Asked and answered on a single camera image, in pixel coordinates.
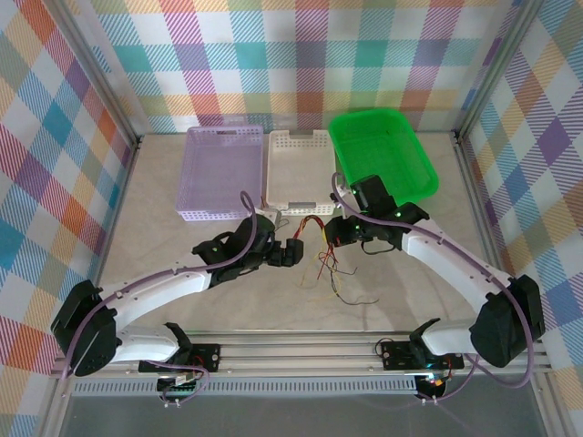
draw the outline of green plastic basket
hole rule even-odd
[[[439,178],[399,111],[373,109],[335,118],[329,126],[349,184],[378,175],[397,205],[432,196]]]

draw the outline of table surface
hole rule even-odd
[[[437,193],[419,206],[451,238],[481,255],[450,135],[418,136],[440,178]],[[175,211],[185,137],[145,137],[101,284],[165,269],[201,241],[238,226],[237,221],[185,222]],[[278,239],[291,237],[301,218],[288,219],[290,224],[278,231]],[[314,256],[322,245],[321,235],[315,223],[308,224],[302,234],[304,258],[292,269],[264,265],[215,289],[175,300],[134,324],[158,326],[173,321],[184,330],[413,330],[435,317],[473,316],[462,296],[418,260],[398,251],[368,256],[358,245],[336,250],[339,269],[356,269],[352,276],[342,275],[340,293],[351,302],[378,302],[342,303],[332,294],[329,275],[316,280],[319,265]],[[379,249],[371,243],[368,249],[375,248]]]

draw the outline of basket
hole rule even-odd
[[[398,111],[373,109],[335,118],[330,136],[349,185],[378,175],[397,205],[432,196],[439,188],[429,158]]]
[[[245,190],[261,205],[263,127],[191,127],[176,210],[186,221],[244,219]]]
[[[270,133],[267,165],[267,203],[284,216],[331,215],[331,178],[335,157],[330,135],[290,137],[289,130]]]

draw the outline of purple plastic basket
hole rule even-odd
[[[240,192],[259,207],[262,172],[262,126],[191,127],[176,210],[186,221],[244,219]]]

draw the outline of plaid wall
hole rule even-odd
[[[543,4],[470,135],[506,266],[542,286],[544,337],[583,435],[583,2]]]
[[[96,273],[130,149],[40,0],[0,0],[0,435],[36,424],[49,324]]]
[[[68,1],[136,129],[156,133],[322,128],[367,107],[450,130],[512,3]]]

